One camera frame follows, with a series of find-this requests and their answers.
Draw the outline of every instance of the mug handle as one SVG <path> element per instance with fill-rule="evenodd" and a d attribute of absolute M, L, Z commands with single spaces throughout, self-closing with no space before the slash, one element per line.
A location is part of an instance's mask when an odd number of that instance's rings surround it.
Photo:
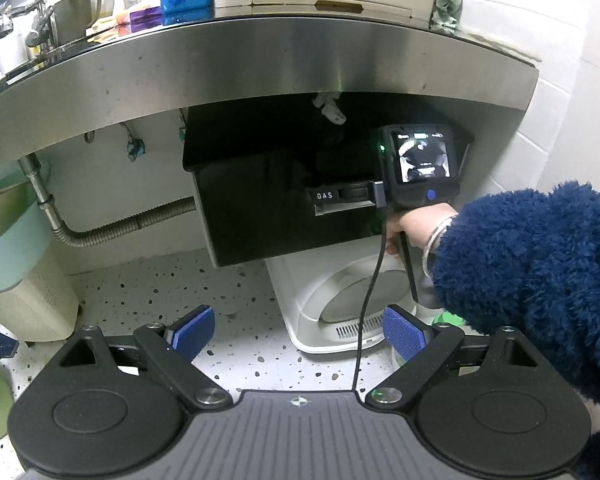
<path fill-rule="evenodd" d="M 93 18 L 91 20 L 91 23 L 89 23 L 85 28 L 90 28 L 91 25 L 93 25 L 95 22 L 98 21 L 98 18 L 100 17 L 100 10 L 102 9 L 102 0 L 96 0 L 96 11 L 91 15 L 91 17 Z"/>

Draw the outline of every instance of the person's hand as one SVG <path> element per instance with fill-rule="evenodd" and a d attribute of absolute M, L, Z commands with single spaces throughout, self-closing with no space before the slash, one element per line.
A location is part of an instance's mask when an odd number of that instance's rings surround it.
<path fill-rule="evenodd" d="M 440 222 L 456 214 L 458 212 L 449 204 L 442 203 L 394 215 L 386 222 L 386 239 L 388 240 L 386 252 L 398 254 L 398 245 L 394 241 L 394 237 L 401 231 L 404 231 L 409 237 L 412 246 L 424 249 L 429 237 L 440 225 Z"/>

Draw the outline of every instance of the metal mug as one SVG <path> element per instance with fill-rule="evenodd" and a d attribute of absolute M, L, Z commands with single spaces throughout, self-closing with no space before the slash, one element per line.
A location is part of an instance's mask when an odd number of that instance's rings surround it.
<path fill-rule="evenodd" d="M 95 8 L 91 0 L 60 0 L 54 7 L 56 40 L 61 46 L 86 37 L 86 30 L 100 15 L 102 0 L 96 0 Z"/>

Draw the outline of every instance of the blue gripper pad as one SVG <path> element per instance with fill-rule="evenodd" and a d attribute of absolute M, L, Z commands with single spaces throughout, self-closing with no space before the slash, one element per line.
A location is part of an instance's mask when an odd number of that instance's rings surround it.
<path fill-rule="evenodd" d="M 384 337 L 405 361 L 413 359 L 429 342 L 427 325 L 398 307 L 398 313 L 388 306 L 382 317 Z"/>
<path fill-rule="evenodd" d="M 170 327 L 172 335 L 167 341 L 179 354 L 193 361 L 202 349 L 211 341 L 216 330 L 216 315 L 208 305 L 200 305 Z"/>

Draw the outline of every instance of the gray ribbed plate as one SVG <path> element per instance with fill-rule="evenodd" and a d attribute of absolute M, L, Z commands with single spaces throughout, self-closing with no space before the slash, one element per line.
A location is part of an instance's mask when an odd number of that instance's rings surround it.
<path fill-rule="evenodd" d="M 400 415 L 372 412 L 353 392 L 248 391 L 229 410 L 198 415 L 168 453 L 118 480 L 371 478 L 474 477 L 433 457 Z"/>

